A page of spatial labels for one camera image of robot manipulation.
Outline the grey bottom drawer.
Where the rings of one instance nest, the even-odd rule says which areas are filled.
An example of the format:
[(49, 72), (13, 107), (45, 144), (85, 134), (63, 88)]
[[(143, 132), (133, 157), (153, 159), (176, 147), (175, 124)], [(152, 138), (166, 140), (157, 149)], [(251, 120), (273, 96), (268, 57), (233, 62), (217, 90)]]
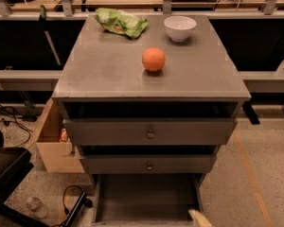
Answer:
[(100, 175), (94, 199), (95, 224), (187, 224), (189, 210), (203, 210), (193, 174)]

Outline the grey drawer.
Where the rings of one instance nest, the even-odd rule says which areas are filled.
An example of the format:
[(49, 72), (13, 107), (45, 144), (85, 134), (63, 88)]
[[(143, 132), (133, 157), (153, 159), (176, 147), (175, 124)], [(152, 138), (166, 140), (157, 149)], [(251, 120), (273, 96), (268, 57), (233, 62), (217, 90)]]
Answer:
[(208, 173), (211, 155), (89, 155), (80, 162), (90, 174)]
[(94, 199), (95, 224), (187, 224), (189, 210), (203, 210), (193, 174), (100, 175)]
[(236, 119), (63, 120), (68, 136), (82, 146), (224, 145)]

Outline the grey drawer cabinet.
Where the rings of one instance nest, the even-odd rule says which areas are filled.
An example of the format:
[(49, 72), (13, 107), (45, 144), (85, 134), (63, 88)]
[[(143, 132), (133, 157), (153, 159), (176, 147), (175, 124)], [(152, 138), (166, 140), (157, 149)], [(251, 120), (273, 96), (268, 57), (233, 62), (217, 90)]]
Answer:
[[(63, 120), (236, 119), (250, 94), (220, 38), (204, 16), (183, 42), (151, 15), (142, 35), (130, 40), (88, 18), (53, 93)], [(147, 71), (143, 52), (158, 47), (164, 67)], [(211, 155), (222, 145), (82, 146), (89, 155)]]

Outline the grey middle drawer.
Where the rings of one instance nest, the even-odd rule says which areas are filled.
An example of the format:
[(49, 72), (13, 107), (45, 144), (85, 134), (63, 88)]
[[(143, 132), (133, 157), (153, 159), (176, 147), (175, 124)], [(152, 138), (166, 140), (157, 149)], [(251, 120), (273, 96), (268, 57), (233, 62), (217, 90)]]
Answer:
[(90, 174), (208, 173), (211, 155), (89, 155), (80, 162)]

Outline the grey top drawer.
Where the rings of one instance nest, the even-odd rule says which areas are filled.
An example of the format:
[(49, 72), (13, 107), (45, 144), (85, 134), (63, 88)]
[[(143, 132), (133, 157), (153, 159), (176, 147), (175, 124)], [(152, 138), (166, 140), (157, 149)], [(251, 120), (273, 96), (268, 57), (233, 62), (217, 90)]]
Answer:
[(236, 119), (63, 120), (68, 136), (82, 146), (224, 145)]

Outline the black power strip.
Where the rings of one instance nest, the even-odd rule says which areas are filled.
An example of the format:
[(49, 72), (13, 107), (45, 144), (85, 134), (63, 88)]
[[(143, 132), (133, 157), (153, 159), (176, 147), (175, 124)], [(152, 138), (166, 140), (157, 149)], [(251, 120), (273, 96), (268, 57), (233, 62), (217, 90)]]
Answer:
[(77, 214), (79, 213), (82, 207), (93, 207), (92, 201), (87, 198), (87, 194), (85, 192), (82, 192), (78, 197), (75, 205), (71, 209), (70, 213), (67, 215), (65, 222), (62, 224), (62, 227), (71, 227), (72, 223), (74, 222)]

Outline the wooden box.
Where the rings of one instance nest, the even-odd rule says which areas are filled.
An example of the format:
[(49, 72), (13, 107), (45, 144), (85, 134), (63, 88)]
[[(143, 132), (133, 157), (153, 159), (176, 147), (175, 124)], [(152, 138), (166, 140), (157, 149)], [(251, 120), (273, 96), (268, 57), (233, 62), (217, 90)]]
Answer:
[(60, 130), (65, 129), (58, 103), (49, 99), (37, 120), (34, 132), (37, 149), (47, 172), (83, 173), (79, 153), (68, 138), (59, 141)]

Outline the small orange can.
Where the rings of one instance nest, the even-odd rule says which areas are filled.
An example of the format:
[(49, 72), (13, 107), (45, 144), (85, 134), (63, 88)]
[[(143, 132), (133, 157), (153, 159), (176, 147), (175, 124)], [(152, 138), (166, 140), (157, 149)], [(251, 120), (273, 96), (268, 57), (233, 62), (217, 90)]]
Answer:
[(60, 130), (59, 141), (63, 143), (68, 141), (68, 135), (66, 129)]

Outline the clear plastic bottle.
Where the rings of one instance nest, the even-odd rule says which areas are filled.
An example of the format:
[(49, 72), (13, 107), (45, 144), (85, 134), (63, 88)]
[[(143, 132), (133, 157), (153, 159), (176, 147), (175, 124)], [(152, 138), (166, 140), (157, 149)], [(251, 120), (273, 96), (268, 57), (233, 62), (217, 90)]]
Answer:
[(36, 218), (45, 218), (48, 214), (46, 205), (37, 197), (29, 197), (27, 199), (27, 209)]

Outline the orange fruit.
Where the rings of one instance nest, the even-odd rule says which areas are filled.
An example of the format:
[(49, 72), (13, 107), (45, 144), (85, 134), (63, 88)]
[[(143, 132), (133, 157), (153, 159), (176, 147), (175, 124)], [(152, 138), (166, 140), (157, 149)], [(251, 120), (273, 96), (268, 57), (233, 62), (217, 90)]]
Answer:
[(150, 72), (161, 70), (165, 65), (165, 53), (158, 47), (150, 47), (143, 52), (142, 63)]

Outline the white bowl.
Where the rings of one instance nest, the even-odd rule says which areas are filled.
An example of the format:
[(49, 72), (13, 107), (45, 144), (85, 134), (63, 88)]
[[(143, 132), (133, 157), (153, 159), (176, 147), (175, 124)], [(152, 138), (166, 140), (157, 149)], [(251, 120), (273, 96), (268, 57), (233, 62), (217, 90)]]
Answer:
[(196, 25), (196, 21), (187, 16), (170, 16), (164, 21), (165, 31), (174, 42), (185, 41)]

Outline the black chair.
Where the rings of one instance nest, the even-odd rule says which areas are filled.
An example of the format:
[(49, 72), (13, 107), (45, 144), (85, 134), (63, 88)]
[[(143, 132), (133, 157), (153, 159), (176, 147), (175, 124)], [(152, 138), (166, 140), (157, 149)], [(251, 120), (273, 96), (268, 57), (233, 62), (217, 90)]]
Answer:
[(0, 131), (0, 215), (21, 227), (48, 227), (43, 222), (19, 213), (4, 202), (33, 168), (31, 153), (26, 148), (4, 147), (4, 136)]

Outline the green chip bag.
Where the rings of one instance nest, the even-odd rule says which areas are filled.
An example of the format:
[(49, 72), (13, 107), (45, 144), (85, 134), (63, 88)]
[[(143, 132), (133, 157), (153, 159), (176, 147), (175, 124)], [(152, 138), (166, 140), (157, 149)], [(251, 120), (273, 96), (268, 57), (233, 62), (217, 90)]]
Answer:
[(107, 8), (97, 9), (95, 19), (105, 30), (131, 39), (137, 39), (149, 23), (145, 17), (140, 18), (124, 10)]

